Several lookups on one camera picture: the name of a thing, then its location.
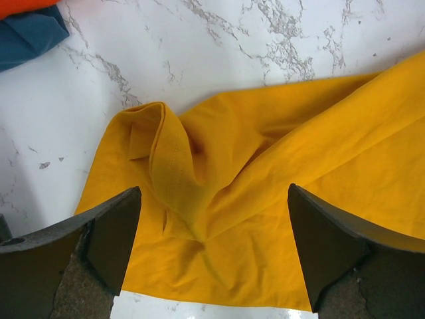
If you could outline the yellow t shirt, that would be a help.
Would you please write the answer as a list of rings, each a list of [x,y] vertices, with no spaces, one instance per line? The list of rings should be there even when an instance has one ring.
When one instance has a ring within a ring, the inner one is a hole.
[[[424,237],[424,54],[374,74],[223,92],[176,115],[118,113],[77,212],[141,189],[124,289],[309,310],[288,212],[298,184]]]

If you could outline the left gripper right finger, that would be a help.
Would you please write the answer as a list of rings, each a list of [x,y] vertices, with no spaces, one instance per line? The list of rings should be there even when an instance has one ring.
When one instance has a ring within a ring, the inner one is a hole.
[[[288,209],[319,318],[423,318],[424,240],[371,223],[291,184]]]

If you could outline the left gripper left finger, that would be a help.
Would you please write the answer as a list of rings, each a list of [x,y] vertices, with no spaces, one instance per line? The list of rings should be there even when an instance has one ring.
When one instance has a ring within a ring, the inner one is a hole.
[[[1,243],[2,318],[109,318],[141,209],[132,187],[49,227]]]

